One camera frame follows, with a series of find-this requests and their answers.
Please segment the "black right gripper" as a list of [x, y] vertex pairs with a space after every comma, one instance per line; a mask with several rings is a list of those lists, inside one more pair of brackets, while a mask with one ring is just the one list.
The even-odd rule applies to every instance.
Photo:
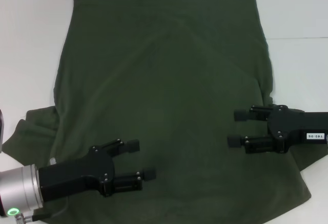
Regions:
[[247, 120], [267, 121], [271, 136], [229, 135], [229, 148], [244, 148], [246, 154], [283, 154], [295, 145], [327, 145], [326, 112], [304, 112], [276, 105], [234, 110], [234, 121]]

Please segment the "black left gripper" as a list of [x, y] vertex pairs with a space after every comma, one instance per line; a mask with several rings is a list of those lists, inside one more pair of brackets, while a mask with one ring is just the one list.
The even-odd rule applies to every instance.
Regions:
[[57, 163], [38, 170], [39, 186], [44, 202], [96, 190], [102, 196], [141, 191], [144, 181], [156, 179], [156, 170], [146, 168], [133, 173], [115, 174], [113, 158], [140, 150], [138, 139], [119, 138], [93, 146], [82, 158]]

